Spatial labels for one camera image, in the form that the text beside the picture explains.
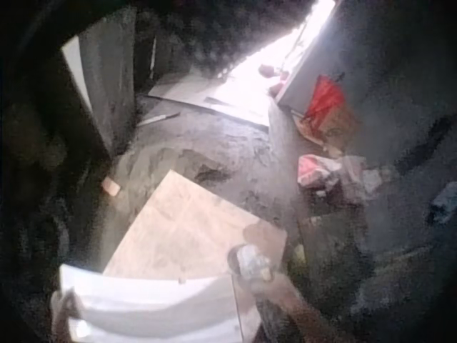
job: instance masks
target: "plywood board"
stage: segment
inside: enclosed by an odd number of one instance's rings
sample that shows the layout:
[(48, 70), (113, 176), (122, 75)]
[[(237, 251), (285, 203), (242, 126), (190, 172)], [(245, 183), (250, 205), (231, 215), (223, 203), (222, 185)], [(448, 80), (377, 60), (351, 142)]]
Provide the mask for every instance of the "plywood board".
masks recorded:
[[(192, 279), (229, 274), (228, 253), (255, 244), (280, 263), (285, 231), (170, 171), (147, 201), (104, 274), (142, 279)], [(245, 342), (260, 325), (255, 300), (235, 284)]]
[(221, 112), (238, 120), (269, 127), (270, 98), (236, 80), (207, 79), (195, 74), (164, 76), (149, 96)]
[(230, 275), (178, 283), (105, 277), (63, 265), (60, 277), (61, 288), (75, 292), (84, 322), (69, 323), (76, 342), (242, 340)]

